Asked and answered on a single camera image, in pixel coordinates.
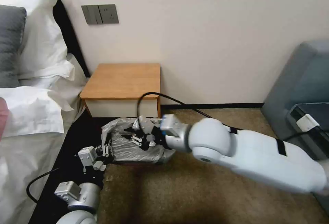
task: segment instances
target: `white drawer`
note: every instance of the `white drawer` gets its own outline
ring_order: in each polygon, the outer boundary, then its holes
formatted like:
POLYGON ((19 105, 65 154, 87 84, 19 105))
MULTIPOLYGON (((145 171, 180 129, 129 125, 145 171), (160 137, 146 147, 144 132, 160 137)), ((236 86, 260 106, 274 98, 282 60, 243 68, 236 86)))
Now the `white drawer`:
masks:
MULTIPOLYGON (((136 117, 137 100, 85 100, 93 117, 136 117)), ((156 99, 144 99, 139 106, 140 115, 144 117, 158 116, 158 103, 156 99)))

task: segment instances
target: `gray pillow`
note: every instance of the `gray pillow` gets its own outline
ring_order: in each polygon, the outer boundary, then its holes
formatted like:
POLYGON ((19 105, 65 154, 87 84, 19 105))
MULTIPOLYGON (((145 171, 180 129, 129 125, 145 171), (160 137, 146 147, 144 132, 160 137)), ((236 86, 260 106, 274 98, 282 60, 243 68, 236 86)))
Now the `gray pillow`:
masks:
POLYGON ((25 20, 25 8, 0 5, 0 88, 20 85, 17 77, 17 56, 25 20))

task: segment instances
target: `white pillow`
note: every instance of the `white pillow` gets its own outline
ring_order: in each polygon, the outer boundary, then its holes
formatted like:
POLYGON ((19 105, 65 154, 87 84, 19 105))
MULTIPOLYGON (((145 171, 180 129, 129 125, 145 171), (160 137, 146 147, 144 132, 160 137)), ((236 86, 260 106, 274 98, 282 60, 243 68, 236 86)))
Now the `white pillow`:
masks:
POLYGON ((57 0, 0 0, 0 4, 24 7, 27 18, 22 53, 19 57, 19 79, 68 77, 74 67, 66 60, 67 47, 52 14, 57 0))
POLYGON ((21 86, 0 89, 9 109, 2 137, 48 132, 64 133, 61 111, 73 109, 58 93, 49 89, 21 86))

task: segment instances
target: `baseboard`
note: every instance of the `baseboard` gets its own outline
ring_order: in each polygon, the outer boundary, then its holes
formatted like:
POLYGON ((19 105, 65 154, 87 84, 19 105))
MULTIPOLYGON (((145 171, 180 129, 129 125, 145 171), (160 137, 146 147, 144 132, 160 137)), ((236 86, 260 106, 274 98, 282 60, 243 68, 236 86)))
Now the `baseboard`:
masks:
POLYGON ((222 104, 173 104, 161 105, 163 110, 178 109, 218 109, 218 108, 261 108, 264 103, 222 103, 222 104))

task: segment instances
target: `wall switch panel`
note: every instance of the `wall switch panel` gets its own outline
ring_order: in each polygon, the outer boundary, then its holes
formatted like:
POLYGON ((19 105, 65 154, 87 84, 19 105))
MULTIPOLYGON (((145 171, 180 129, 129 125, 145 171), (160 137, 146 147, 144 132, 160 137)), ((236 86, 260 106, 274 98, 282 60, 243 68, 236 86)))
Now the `wall switch panel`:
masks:
POLYGON ((115 4, 82 5, 81 8, 87 24, 119 23, 115 4))

